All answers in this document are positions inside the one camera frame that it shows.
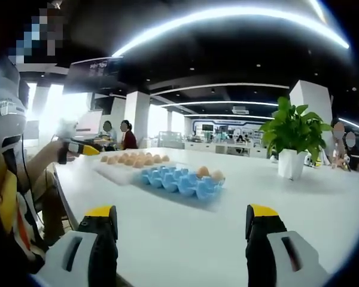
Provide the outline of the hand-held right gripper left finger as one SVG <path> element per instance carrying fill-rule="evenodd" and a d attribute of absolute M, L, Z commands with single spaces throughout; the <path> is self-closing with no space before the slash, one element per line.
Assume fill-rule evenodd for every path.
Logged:
<path fill-rule="evenodd" d="M 62 236 L 46 253 L 36 286 L 116 286 L 117 209 L 88 211 L 77 230 Z"/>

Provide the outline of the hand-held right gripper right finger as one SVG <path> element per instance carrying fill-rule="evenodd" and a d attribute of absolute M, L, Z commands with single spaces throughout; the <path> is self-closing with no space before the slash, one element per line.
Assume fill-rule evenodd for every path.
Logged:
<path fill-rule="evenodd" d="M 245 238 L 248 286 L 323 286 L 328 281 L 317 250 L 288 231 L 275 210 L 249 204 Z"/>

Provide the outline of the person's left hand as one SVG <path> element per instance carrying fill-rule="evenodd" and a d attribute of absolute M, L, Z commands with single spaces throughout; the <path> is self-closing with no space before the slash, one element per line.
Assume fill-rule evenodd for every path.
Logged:
<path fill-rule="evenodd" d="M 48 162 L 66 164 L 74 161 L 77 155 L 68 150 L 68 143 L 61 140 L 52 141 L 47 145 Z"/>

